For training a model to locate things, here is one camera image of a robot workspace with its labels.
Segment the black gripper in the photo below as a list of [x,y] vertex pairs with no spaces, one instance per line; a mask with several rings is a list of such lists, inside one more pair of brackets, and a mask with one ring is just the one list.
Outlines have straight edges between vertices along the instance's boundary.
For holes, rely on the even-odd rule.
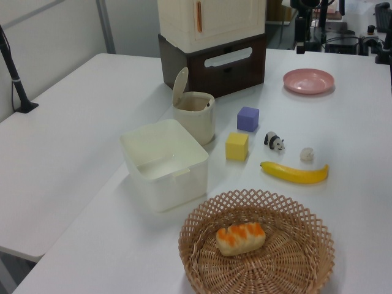
[[296,42],[296,53],[304,54],[306,51],[305,40],[307,32],[307,21],[304,17],[296,17],[295,19],[295,42]]

